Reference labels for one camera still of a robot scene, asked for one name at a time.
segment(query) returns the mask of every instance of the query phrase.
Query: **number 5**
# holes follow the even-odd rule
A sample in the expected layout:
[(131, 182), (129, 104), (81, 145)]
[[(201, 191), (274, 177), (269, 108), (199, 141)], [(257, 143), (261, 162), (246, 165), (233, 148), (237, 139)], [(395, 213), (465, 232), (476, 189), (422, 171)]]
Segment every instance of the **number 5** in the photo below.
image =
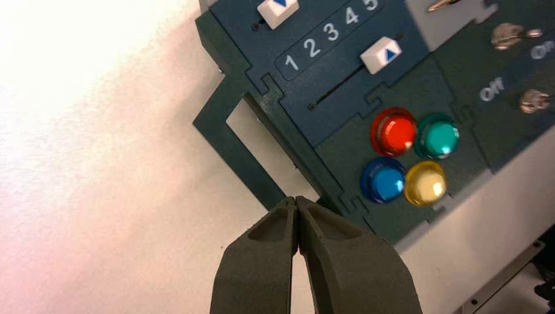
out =
[(363, 0), (368, 11), (376, 10), (378, 7), (378, 0)]

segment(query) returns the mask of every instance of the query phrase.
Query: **blue panel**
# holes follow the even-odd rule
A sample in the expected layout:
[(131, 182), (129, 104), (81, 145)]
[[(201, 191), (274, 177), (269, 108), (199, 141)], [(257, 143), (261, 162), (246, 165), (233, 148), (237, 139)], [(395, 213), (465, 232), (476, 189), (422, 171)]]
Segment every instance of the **blue panel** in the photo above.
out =
[[(285, 95), (281, 106), (313, 147), (353, 115), (368, 114), (367, 94), (383, 82), (393, 84), (429, 54), (401, 0), (378, 0), (373, 10), (367, 6), (374, 1), (300, 0), (299, 10), (277, 29), (253, 31), (262, 19), (260, 2), (220, 0), (211, 10), (252, 65), (247, 76), (259, 91), (266, 91), (265, 74), (275, 78)], [(397, 40), (403, 52), (371, 75), (359, 56), (384, 36)]]

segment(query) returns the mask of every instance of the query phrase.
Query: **number 2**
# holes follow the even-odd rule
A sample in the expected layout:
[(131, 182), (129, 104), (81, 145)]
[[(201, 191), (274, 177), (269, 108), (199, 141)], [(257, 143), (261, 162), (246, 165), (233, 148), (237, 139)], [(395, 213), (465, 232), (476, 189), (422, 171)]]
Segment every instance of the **number 2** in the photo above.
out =
[(324, 26), (324, 31), (327, 32), (329, 35), (332, 35), (328, 37), (328, 40), (330, 41), (336, 41), (337, 38), (339, 38), (339, 31), (335, 29), (335, 27), (331, 23), (328, 23)]
[(295, 63), (295, 61), (290, 55), (287, 55), (287, 59), (285, 59), (285, 65), (289, 65), (289, 64), (291, 64), (291, 66), (293, 67), (293, 69), (295, 69), (295, 71), (298, 71), (298, 65)]
[(310, 46), (310, 57), (311, 58), (316, 57), (320, 53), (320, 51), (322, 51), (320, 49), (314, 50), (316, 48), (316, 42), (312, 38), (309, 38), (309, 39), (304, 41), (304, 48), (309, 49), (308, 48), (309, 46)]
[(378, 0), (363, 0), (368, 11), (376, 10), (378, 7)]
[(347, 24), (358, 23), (359, 22), (359, 16), (355, 14), (355, 11), (353, 11), (353, 8), (348, 7), (346, 15), (347, 15), (346, 16)]

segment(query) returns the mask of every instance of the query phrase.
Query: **number 4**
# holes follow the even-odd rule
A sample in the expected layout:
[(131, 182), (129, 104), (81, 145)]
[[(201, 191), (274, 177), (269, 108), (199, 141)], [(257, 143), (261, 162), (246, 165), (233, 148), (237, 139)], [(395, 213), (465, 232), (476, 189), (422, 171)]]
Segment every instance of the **number 4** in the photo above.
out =
[(347, 21), (347, 25), (351, 23), (359, 22), (359, 16), (355, 14), (355, 11), (353, 11), (353, 8), (351, 7), (347, 8), (346, 21)]

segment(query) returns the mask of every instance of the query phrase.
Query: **green button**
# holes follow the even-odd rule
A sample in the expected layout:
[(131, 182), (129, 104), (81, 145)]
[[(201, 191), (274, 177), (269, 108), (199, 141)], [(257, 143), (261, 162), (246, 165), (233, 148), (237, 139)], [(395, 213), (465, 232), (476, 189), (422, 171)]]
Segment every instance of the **green button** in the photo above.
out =
[(434, 158), (451, 155), (459, 143), (459, 130), (447, 121), (438, 121), (428, 128), (424, 145)]

